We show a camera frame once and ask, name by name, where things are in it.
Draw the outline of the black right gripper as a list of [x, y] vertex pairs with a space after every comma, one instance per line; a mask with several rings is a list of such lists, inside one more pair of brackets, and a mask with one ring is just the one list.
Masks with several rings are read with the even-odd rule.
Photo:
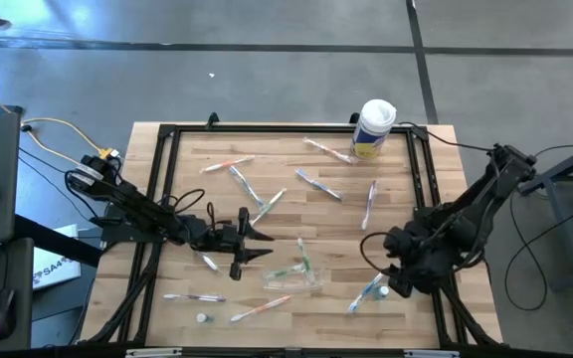
[[402, 297], [408, 298], [416, 289], [424, 294], [437, 290], [446, 272], [446, 251], [429, 242], [430, 231], [417, 221], [408, 222], [403, 229], [393, 227], [386, 235], [383, 247], [387, 257], [399, 259], [386, 269], [388, 285]]

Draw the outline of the black computer mouse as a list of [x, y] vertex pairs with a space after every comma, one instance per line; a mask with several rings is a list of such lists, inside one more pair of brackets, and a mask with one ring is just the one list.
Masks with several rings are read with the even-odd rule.
[[8, 338], [16, 327], [15, 290], [0, 289], [0, 340]]

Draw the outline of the white label strip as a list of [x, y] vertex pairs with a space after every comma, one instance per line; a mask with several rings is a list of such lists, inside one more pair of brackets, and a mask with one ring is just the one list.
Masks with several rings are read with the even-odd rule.
[[124, 358], [179, 358], [183, 350], [180, 347], [159, 347], [129, 349]]
[[412, 349], [404, 351], [404, 358], [461, 358], [459, 351]]

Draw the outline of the wipes canister with white lid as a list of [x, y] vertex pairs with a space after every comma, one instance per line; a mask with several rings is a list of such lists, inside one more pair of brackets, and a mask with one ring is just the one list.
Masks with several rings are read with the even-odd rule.
[[352, 136], [352, 153], [361, 159], [377, 157], [396, 116], [396, 107], [384, 99], [370, 99], [364, 103]]

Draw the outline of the blue toothbrush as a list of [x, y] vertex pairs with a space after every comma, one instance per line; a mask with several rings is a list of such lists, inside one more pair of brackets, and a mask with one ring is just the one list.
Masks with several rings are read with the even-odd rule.
[[255, 204], [259, 208], [262, 208], [265, 205], [265, 202], [254, 191], [247, 178], [239, 171], [239, 169], [236, 166], [230, 166], [229, 171], [233, 175], [233, 177], [238, 181], [238, 183], [242, 186], [243, 190], [253, 199]]
[[343, 195], [340, 192], [338, 192], [334, 189], [331, 189], [328, 186], [326, 186], [326, 185], [318, 182], [317, 180], [309, 177], [302, 169], [296, 169], [295, 175], [297, 177], [299, 177], [300, 179], [302, 179], [303, 181], [305, 181], [306, 183], [308, 183], [309, 185], [313, 186], [314, 188], [319, 189], [322, 192], [326, 193], [327, 195], [329, 195], [333, 199], [335, 199], [339, 202], [343, 201]]
[[355, 313], [358, 307], [361, 305], [363, 300], [370, 294], [376, 285], [381, 281], [384, 277], [384, 274], [379, 272], [375, 275], [375, 277], [361, 290], [361, 292], [355, 297], [355, 299], [350, 303], [348, 306], [349, 313]]

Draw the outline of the white printed box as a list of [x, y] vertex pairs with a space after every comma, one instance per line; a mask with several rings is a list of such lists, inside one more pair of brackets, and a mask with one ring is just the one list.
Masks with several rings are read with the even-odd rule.
[[39, 290], [82, 275], [81, 264], [62, 255], [35, 247], [33, 252], [32, 287]]

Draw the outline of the black diagonal beam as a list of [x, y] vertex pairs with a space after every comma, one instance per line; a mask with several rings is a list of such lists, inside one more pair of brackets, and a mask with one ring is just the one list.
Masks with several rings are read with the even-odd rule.
[[34, 246], [67, 259], [96, 268], [101, 249], [68, 237], [21, 215], [14, 220], [14, 239], [32, 239]]

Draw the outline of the clear acrylic organizer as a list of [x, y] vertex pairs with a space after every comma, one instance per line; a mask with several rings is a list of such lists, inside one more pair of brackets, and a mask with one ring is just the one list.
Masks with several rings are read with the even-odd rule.
[[323, 285], [319, 270], [314, 270], [315, 283], [307, 282], [305, 273], [292, 273], [273, 280], [264, 279], [264, 289], [283, 292], [303, 292], [320, 289]]

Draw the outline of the black desk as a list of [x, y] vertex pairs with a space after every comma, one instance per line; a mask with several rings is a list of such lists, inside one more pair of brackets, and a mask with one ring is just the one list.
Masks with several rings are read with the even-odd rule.
[[27, 349], [31, 343], [33, 242], [13, 236], [14, 231], [9, 240], [0, 243], [0, 289], [15, 290], [16, 327], [0, 340], [0, 351]]

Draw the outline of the orange toothbrush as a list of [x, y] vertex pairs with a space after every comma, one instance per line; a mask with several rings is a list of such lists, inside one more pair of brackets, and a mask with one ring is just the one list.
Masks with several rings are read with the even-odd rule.
[[336, 158], [336, 159], [338, 159], [344, 163], [351, 164], [351, 165], [354, 165], [357, 163], [356, 158], [351, 157], [350, 155], [347, 155], [347, 154], [340, 153], [334, 149], [331, 149], [331, 148], [329, 148], [329, 147], [327, 147], [327, 146], [325, 146], [325, 145], [323, 145], [317, 141], [311, 140], [307, 137], [305, 137], [302, 140], [302, 142], [306, 145], [310, 145], [312, 147], [315, 147], [316, 149], [322, 151], [326, 155], [332, 156], [332, 157], [334, 157], [334, 158]]
[[249, 155], [249, 156], [245, 156], [242, 158], [238, 158], [238, 159], [233, 159], [233, 160], [228, 160], [222, 163], [218, 163], [218, 164], [214, 164], [205, 168], [202, 168], [199, 170], [199, 173], [206, 173], [206, 172], [213, 172], [213, 171], [217, 171], [223, 168], [228, 168], [231, 166], [235, 166], [236, 164], [240, 164], [240, 163], [244, 163], [244, 162], [248, 162], [255, 159], [255, 155]]
[[269, 309], [272, 309], [274, 307], [280, 306], [280, 305], [288, 302], [289, 300], [291, 300], [291, 298], [292, 298], [292, 295], [285, 295], [285, 296], [282, 296], [282, 297], [277, 298], [275, 300], [272, 300], [268, 303], [265, 303], [263, 305], [255, 307], [251, 310], [248, 310], [246, 312], [236, 314], [230, 318], [230, 322], [231, 323], [239, 322], [239, 321], [243, 320], [244, 318], [246, 318], [247, 316], [258, 314], [258, 313], [267, 311]]

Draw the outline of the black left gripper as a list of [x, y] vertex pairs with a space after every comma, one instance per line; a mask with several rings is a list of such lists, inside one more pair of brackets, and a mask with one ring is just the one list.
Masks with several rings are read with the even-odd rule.
[[[249, 222], [249, 211], [246, 207], [239, 210], [238, 224], [225, 223], [220, 229], [198, 218], [188, 218], [185, 225], [189, 230], [186, 243], [195, 251], [232, 254], [229, 277], [232, 280], [242, 278], [242, 265], [259, 257], [271, 254], [271, 249], [246, 249], [245, 233]], [[248, 225], [248, 238], [256, 241], [271, 242], [274, 238], [257, 231]]]

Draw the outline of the black extrusion table frame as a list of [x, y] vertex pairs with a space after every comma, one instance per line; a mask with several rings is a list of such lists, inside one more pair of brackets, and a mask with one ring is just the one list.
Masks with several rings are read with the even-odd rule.
[[[381, 154], [355, 165], [325, 155], [302, 140], [307, 137], [335, 150], [346, 151], [352, 131], [328, 125], [254, 125], [235, 130], [223, 124], [212, 131], [183, 128], [174, 137], [176, 164], [172, 180], [152, 177], [150, 169], [158, 125], [137, 123], [127, 149], [124, 177], [139, 189], [153, 186], [180, 195], [205, 191], [204, 202], [193, 208], [203, 216], [212, 203], [218, 219], [235, 219], [253, 199], [223, 171], [199, 173], [209, 165], [255, 155], [242, 163], [242, 173], [254, 191], [272, 199], [287, 191], [257, 224], [274, 238], [264, 242], [273, 252], [243, 268], [240, 280], [229, 277], [231, 257], [216, 255], [219, 271], [209, 269], [187, 247], [166, 244], [154, 281], [148, 329], [149, 346], [188, 347], [317, 347], [317, 348], [435, 348], [439, 344], [434, 304], [414, 293], [409, 298], [390, 294], [381, 300], [366, 298], [355, 313], [348, 306], [386, 264], [381, 247], [384, 231], [404, 224], [419, 204], [451, 201], [467, 187], [454, 130], [431, 127], [423, 145], [412, 134], [393, 134]], [[295, 175], [309, 177], [340, 192], [339, 202]], [[365, 231], [360, 224], [371, 183], [377, 195]], [[303, 292], [264, 289], [263, 275], [302, 264], [297, 239], [302, 238], [312, 270], [319, 270], [323, 285]], [[164, 299], [163, 294], [224, 295], [225, 302]], [[288, 302], [267, 311], [230, 322], [246, 312], [285, 295]], [[199, 323], [200, 312], [214, 321]]]

